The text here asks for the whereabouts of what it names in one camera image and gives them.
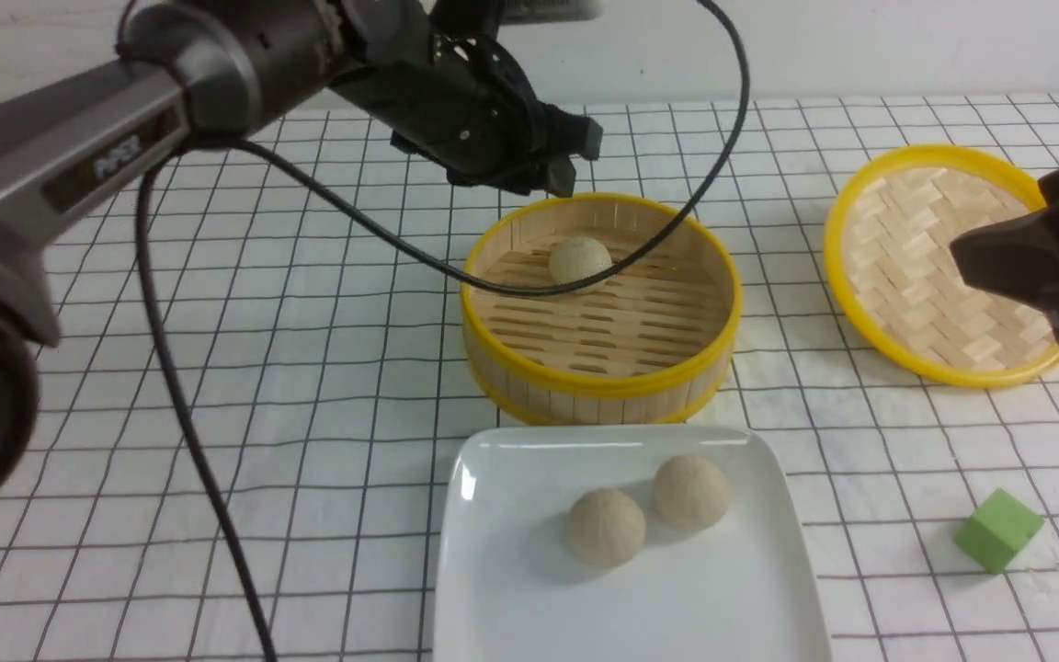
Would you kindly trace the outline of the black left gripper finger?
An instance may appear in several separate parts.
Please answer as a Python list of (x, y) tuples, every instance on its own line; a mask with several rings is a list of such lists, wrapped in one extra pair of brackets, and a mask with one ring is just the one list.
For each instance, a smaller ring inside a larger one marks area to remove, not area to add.
[(591, 117), (576, 117), (558, 106), (543, 106), (549, 156), (580, 156), (596, 162), (602, 155), (604, 129)]
[(568, 156), (558, 156), (514, 166), (503, 177), (503, 191), (519, 196), (543, 193), (555, 198), (571, 198), (575, 178), (575, 164)]

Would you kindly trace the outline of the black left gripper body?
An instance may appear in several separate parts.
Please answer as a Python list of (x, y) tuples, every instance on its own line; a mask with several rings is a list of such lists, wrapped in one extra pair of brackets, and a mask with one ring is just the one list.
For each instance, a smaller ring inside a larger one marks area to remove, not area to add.
[(333, 92), (459, 186), (548, 189), (545, 110), (496, 41), (503, 1), (344, 1)]

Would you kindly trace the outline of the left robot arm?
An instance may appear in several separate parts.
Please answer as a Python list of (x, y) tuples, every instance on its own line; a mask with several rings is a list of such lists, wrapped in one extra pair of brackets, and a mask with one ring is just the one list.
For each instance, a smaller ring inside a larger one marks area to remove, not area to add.
[(116, 59), (0, 102), (0, 486), (37, 419), (30, 344), (59, 343), (42, 252), (189, 147), (247, 138), (329, 89), (457, 186), (568, 197), (602, 127), (538, 100), (496, 41), (503, 1), (163, 1)]

